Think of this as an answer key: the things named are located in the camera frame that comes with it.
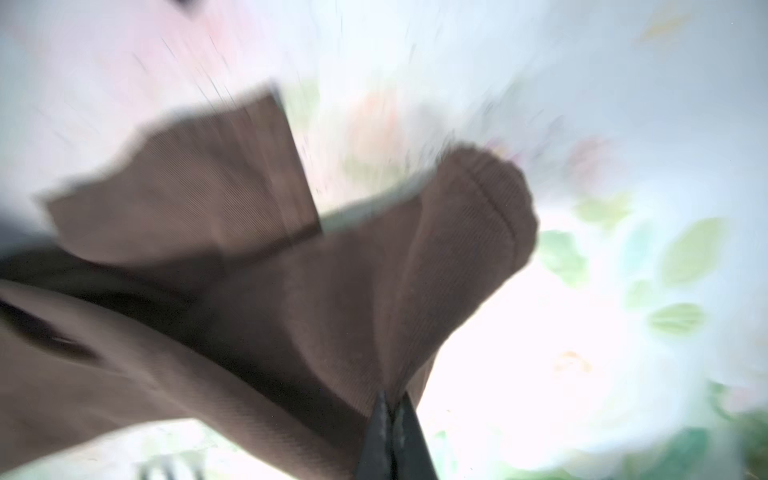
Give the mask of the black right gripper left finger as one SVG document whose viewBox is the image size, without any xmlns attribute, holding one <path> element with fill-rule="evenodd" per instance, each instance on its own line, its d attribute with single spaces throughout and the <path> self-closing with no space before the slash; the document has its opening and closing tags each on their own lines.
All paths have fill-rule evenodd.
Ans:
<svg viewBox="0 0 768 480">
<path fill-rule="evenodd" d="M 393 420 L 386 396 L 380 393 L 366 427 L 355 480 L 393 478 L 392 428 Z"/>
</svg>

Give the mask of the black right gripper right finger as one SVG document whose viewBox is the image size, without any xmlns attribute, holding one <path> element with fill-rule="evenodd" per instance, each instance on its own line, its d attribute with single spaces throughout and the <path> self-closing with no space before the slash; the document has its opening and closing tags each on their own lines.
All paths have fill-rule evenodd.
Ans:
<svg viewBox="0 0 768 480">
<path fill-rule="evenodd" d="M 421 424 L 408 394 L 403 396 L 394 411 L 392 453 L 394 479 L 438 479 Z"/>
</svg>

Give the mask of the brown trousers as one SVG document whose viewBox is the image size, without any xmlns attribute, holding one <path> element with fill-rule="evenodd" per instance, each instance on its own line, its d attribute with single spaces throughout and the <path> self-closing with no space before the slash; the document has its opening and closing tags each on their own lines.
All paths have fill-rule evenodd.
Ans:
<svg viewBox="0 0 768 480">
<path fill-rule="evenodd" d="M 354 479 L 375 402 L 416 407 L 446 339 L 529 261 L 523 173 L 448 150 L 325 233 L 279 100 L 186 117 L 51 200 L 1 259 L 1 468 L 195 418 L 299 479 Z"/>
</svg>

